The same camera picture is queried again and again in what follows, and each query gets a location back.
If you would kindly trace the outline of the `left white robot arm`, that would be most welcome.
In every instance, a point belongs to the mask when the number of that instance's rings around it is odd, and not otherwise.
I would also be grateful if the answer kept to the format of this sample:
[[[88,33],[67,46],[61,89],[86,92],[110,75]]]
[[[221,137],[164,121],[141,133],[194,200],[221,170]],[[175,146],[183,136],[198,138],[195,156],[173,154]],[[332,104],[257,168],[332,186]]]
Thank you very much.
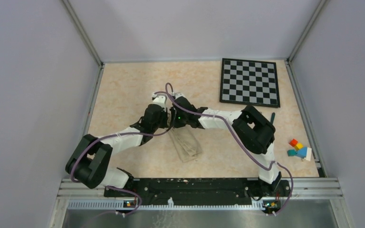
[[[84,135],[69,158],[65,170],[75,182],[93,189],[112,186],[121,196],[133,192],[132,175],[120,168],[109,168],[113,155],[146,144],[159,128],[166,128],[168,113],[164,105],[150,104],[138,122],[108,136]]]

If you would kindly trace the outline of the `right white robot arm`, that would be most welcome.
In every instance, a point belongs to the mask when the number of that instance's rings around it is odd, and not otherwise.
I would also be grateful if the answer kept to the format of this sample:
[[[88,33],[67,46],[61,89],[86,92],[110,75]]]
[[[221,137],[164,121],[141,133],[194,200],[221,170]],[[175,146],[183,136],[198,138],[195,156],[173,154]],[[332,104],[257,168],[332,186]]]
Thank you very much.
[[[276,129],[255,107],[248,105],[241,111],[195,108],[183,94],[173,97],[172,103],[177,115],[175,128],[189,125],[192,128],[230,131],[243,151],[258,165],[260,191],[272,196],[279,190],[282,175],[274,154]]]

